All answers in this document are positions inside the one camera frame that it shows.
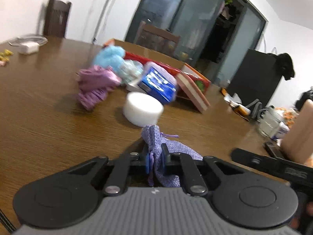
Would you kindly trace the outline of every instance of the chair backrest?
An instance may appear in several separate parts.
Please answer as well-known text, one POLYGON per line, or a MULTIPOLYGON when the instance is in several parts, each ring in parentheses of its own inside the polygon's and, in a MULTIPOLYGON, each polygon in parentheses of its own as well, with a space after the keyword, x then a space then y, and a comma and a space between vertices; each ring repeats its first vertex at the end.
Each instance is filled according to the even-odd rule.
POLYGON ((72 3, 59 0, 49 0, 43 34, 65 37, 67 20, 72 3))
POLYGON ((172 56, 180 36, 141 21, 134 44, 172 56))

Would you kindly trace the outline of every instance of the pink crumpled fabric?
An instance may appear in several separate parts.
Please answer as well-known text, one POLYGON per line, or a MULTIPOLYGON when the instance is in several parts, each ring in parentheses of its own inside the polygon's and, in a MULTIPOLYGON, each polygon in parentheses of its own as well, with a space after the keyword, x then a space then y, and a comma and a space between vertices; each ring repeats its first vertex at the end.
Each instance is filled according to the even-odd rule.
POLYGON ((80 70, 79 101, 85 109, 92 110, 120 84, 121 78, 116 76, 111 67, 104 69, 99 65, 93 65, 88 69, 80 70))

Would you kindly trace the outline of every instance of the glass sliding door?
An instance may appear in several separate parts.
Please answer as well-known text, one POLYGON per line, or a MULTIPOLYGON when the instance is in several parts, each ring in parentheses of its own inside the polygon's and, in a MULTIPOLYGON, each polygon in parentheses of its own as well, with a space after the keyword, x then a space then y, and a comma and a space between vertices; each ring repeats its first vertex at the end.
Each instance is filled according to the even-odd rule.
POLYGON ((183 0, 170 31, 180 35, 175 58, 196 62, 207 41, 224 0, 183 0))
POLYGON ((180 2, 181 0, 141 0, 129 27, 126 41, 134 41, 141 21, 161 29, 169 28, 180 2))
POLYGON ((216 84, 225 84, 232 80, 248 49, 255 48, 264 24, 265 20, 246 4, 226 54, 220 62, 216 84))

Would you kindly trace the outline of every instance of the black cable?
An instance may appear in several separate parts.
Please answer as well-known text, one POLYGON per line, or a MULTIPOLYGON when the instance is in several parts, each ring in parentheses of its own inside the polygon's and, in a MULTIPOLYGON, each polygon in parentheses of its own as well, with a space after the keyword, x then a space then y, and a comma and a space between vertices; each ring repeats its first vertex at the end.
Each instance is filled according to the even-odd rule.
POLYGON ((2 223, 2 225, 6 228, 6 230, 9 233, 12 233, 13 231, 16 230, 16 228, 14 227, 14 225, 10 222, 10 220, 5 216, 5 214, 2 212, 2 210, 0 209, 0 222, 2 223))

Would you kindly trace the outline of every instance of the metal screw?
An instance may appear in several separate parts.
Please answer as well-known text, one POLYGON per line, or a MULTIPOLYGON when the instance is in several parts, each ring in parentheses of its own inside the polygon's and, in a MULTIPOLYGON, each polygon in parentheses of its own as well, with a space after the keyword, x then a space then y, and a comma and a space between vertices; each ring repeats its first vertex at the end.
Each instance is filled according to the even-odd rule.
POLYGON ((105 191, 109 194, 117 194, 120 192, 120 188, 118 186, 115 186, 115 185, 111 185, 111 186, 108 186, 105 191))
POLYGON ((253 158, 251 162, 254 164, 260 164, 260 160, 256 158, 253 158))
POLYGON ((202 185, 193 185, 190 190, 193 193, 204 193, 206 191, 205 187, 202 185))

